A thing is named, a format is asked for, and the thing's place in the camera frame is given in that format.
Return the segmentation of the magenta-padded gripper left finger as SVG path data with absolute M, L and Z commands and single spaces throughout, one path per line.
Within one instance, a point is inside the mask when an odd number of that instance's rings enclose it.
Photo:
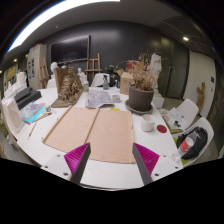
M 89 143 L 81 145 L 65 155 L 57 154 L 42 169 L 79 185 L 91 153 Z

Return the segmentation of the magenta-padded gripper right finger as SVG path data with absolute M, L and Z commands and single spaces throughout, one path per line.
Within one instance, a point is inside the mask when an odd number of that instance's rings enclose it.
M 143 185 L 147 185 L 182 169 L 182 166 L 174 162 L 170 156 L 157 154 L 150 149 L 133 144 L 132 153 Z

